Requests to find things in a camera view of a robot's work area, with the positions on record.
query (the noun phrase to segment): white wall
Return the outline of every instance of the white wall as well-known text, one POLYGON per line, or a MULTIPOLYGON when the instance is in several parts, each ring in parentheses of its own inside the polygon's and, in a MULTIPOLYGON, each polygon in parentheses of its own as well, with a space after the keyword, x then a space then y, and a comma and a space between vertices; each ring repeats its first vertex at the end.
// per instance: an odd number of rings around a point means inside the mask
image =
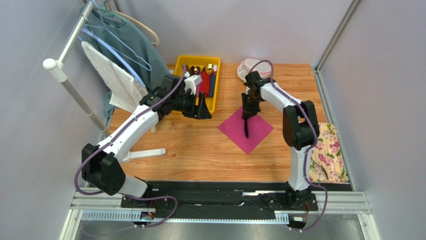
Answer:
MULTIPOLYGON (((97 128, 42 67, 79 16, 77 0, 3 1, 0 24, 0 239, 58 239, 81 150, 97 128)), ((105 120, 105 85, 79 44, 64 67, 105 120)))
POLYGON ((381 239, 425 239, 426 2, 364 0, 322 72, 381 239))
POLYGON ((153 29, 166 63, 179 55, 318 63, 351 0, 126 0, 123 11, 153 29))

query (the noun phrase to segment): pink napkin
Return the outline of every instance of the pink napkin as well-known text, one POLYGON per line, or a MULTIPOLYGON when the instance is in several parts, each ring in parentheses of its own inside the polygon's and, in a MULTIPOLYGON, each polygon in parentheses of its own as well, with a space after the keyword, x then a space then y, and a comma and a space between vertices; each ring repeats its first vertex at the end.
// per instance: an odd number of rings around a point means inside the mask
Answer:
POLYGON ((242 114, 243 108, 241 107, 217 128, 241 150, 249 154, 272 132, 274 127, 259 115, 256 115, 247 121, 248 138, 246 138, 242 114))

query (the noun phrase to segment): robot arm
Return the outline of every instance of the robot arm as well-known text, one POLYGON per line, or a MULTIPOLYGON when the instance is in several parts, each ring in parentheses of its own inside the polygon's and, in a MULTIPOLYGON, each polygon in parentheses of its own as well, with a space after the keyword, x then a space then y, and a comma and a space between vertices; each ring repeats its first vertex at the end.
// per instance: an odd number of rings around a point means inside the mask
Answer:
MULTIPOLYGON (((247 127, 248 119, 261 111, 260 102, 270 102, 282 113, 282 135, 291 150, 291 172, 288 184, 291 187, 289 193, 293 200, 289 200, 289 205, 293 208, 298 208, 305 202, 304 198, 311 194, 310 185, 304 177, 304 171, 309 174, 312 153, 307 153, 305 170, 304 156, 307 148, 315 142, 312 130, 306 120, 299 122, 299 118, 303 118, 301 111, 277 89, 286 93, 288 96, 291 95, 281 89, 277 84, 273 86, 270 78, 262 79, 257 71, 253 71, 245 79, 247 88, 246 92, 242 93, 241 96, 243 107, 242 118, 244 119, 244 129, 247 138, 250 134, 247 127)), ((301 101, 297 98, 293 98, 293 100, 302 106, 318 135, 319 125, 314 104, 311 101, 301 101)))
POLYGON ((182 112, 187 118, 212 118, 204 94, 199 95, 199 103, 196 105, 195 86, 200 81, 199 78, 199 75, 188 77, 168 99, 147 111, 149 107, 165 98, 178 84, 178 76, 166 75, 159 89, 144 96, 132 115, 113 134, 99 142, 97 146, 89 143, 83 148, 82 162, 97 151, 99 146, 107 145, 84 166, 81 172, 82 178, 110 196, 120 193, 142 197, 149 185, 142 179, 125 174, 120 163, 139 138, 173 110, 182 112))

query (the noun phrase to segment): red cloth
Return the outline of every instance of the red cloth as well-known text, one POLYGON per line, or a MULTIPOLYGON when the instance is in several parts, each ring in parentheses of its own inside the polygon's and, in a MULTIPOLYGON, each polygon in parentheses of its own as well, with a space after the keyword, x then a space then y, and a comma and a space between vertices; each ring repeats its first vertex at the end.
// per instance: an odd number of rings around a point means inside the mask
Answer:
POLYGON ((200 93, 203 92, 204 96, 207 98, 210 92, 210 76, 207 75, 205 71, 202 71, 201 78, 202 78, 202 82, 200 83, 200 86, 199 86, 199 92, 200 93))

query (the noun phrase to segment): wooden hanger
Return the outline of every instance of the wooden hanger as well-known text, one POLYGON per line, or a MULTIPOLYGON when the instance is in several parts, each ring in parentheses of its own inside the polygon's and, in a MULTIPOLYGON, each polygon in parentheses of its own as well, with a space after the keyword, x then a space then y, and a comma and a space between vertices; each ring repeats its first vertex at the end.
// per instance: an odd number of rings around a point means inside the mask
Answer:
POLYGON ((151 34, 154 37, 154 39, 155 39, 155 42, 151 42, 152 45, 154 45, 154 47, 158 47, 160 45, 160 38, 159 38, 159 36, 151 28, 147 27, 142 22, 134 19, 133 17, 131 17, 131 16, 127 15, 127 14, 124 14, 124 13, 122 13, 120 11, 114 10, 113 6, 111 4, 111 0, 107 0, 106 1, 106 6, 107 6, 108 10, 110 10, 111 12, 116 13, 116 14, 122 16, 123 18, 129 20, 130 22, 132 22, 133 24, 135 24, 139 28, 141 28, 141 29, 147 31, 149 34, 151 34))

